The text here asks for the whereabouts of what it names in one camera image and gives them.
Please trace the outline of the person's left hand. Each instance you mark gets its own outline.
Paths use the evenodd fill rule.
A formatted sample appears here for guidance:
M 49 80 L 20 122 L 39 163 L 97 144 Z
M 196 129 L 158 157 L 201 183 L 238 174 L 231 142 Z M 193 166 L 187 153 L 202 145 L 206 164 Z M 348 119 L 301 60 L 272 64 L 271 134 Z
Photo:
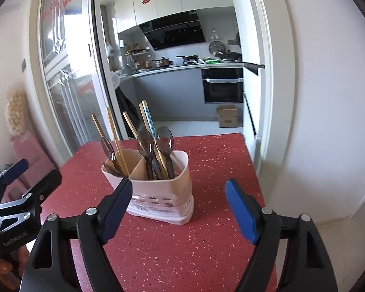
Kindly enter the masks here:
M 21 277 L 26 268 L 26 264 L 29 257 L 29 251 L 26 246 L 22 246 L 18 249 L 18 273 Z M 17 279 L 12 273 L 12 264 L 0 258 L 0 281 L 12 291 L 19 289 L 20 280 Z

